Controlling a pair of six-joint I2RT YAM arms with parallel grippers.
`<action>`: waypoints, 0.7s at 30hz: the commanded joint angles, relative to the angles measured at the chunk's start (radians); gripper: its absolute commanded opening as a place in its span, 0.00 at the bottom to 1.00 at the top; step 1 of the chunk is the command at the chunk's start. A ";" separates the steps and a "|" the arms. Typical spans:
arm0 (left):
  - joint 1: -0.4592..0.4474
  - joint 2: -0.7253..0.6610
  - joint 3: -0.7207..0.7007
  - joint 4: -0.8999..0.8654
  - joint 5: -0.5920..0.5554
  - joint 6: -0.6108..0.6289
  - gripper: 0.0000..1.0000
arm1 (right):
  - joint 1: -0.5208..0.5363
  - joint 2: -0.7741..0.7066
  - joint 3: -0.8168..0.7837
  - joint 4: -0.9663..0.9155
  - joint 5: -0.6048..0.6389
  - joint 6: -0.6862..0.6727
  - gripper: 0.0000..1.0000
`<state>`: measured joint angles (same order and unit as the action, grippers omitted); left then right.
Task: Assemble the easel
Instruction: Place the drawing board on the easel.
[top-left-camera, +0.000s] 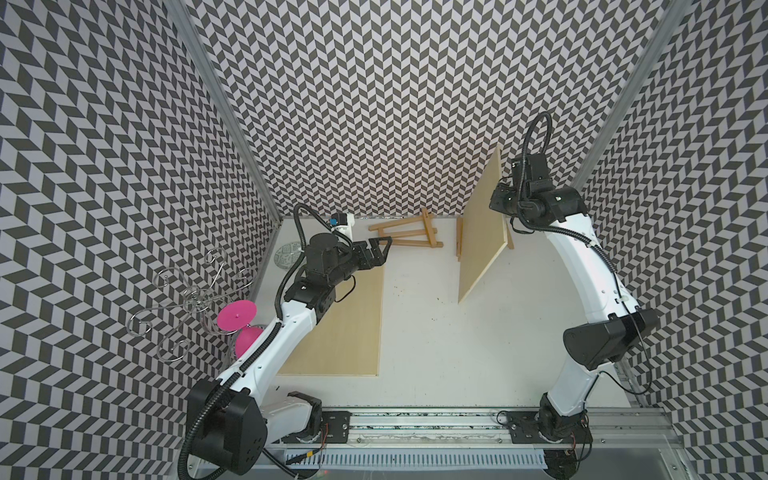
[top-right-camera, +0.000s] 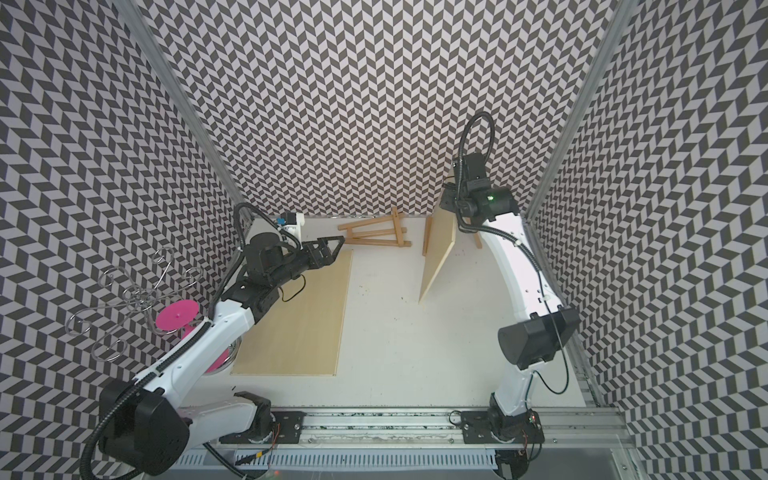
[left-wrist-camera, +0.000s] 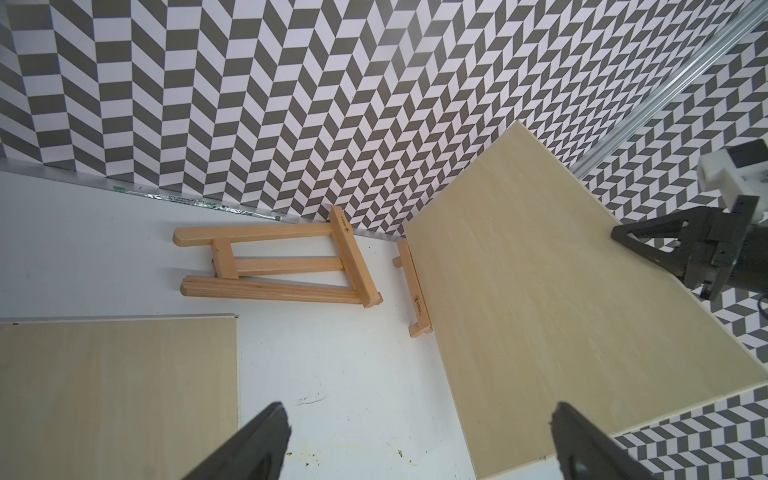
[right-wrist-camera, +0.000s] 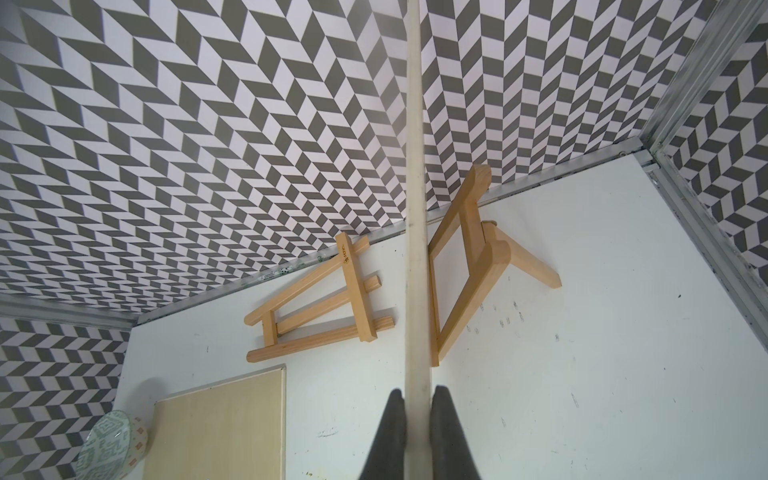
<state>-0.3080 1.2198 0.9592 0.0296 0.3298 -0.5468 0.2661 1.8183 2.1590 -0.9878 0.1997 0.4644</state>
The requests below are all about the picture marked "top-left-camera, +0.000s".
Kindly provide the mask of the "wooden easel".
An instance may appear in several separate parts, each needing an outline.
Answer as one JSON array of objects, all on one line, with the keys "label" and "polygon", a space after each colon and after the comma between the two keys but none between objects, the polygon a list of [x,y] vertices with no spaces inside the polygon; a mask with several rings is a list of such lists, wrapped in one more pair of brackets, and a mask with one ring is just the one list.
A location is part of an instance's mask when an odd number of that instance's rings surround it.
[{"label": "wooden easel", "polygon": [[368,231],[378,237],[391,237],[394,246],[432,249],[444,246],[437,238],[434,215],[426,207],[416,216],[379,222],[369,226]]},{"label": "wooden easel", "polygon": [[[461,256],[462,256],[463,223],[464,223],[464,220],[461,216],[456,218],[456,257],[458,260],[461,260]],[[510,228],[508,225],[505,225],[505,231],[506,231],[506,246],[509,250],[512,250],[515,247],[515,245],[514,245],[512,235],[510,233]]]}]

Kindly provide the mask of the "plywood board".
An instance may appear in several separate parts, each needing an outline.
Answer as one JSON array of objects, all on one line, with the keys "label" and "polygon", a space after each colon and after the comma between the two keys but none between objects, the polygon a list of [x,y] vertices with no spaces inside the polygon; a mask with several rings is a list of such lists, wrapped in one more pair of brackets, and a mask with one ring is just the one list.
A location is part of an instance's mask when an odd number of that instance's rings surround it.
[{"label": "plywood board", "polygon": [[502,147],[497,145],[464,208],[461,220],[461,255],[458,302],[462,303],[508,246],[508,228],[502,213],[491,210],[491,196],[502,178]]},{"label": "plywood board", "polygon": [[280,369],[283,376],[376,376],[379,373],[383,267],[359,271]]}]

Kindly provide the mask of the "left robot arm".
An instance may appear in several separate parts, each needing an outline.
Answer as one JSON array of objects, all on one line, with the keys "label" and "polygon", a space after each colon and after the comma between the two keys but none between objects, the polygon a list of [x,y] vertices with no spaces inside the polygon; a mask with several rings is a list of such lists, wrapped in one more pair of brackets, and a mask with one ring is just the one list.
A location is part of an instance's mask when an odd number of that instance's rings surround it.
[{"label": "left robot arm", "polygon": [[195,456],[216,469],[243,475],[266,447],[288,437],[314,440],[322,434],[322,403],[297,391],[265,404],[279,370],[301,341],[336,301],[336,287],[359,270],[385,264],[390,237],[343,245],[333,233],[314,235],[293,270],[281,283],[276,316],[242,357],[214,380],[201,380],[187,397],[186,431],[177,475],[190,478],[188,462]]}]

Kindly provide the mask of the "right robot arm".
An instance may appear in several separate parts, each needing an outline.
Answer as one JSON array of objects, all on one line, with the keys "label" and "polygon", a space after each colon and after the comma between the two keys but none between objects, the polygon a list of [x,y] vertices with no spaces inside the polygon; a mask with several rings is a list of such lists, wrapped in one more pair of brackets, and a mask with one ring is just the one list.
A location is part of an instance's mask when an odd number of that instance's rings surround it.
[{"label": "right robot arm", "polygon": [[514,158],[510,176],[498,182],[489,206],[552,243],[585,313],[582,324],[562,335],[568,358],[554,386],[542,395],[537,413],[509,415],[512,439],[587,443],[591,439],[587,400],[599,376],[631,348],[642,345],[659,326],[659,314],[642,307],[619,280],[584,200],[576,189],[554,185],[545,155]]}]

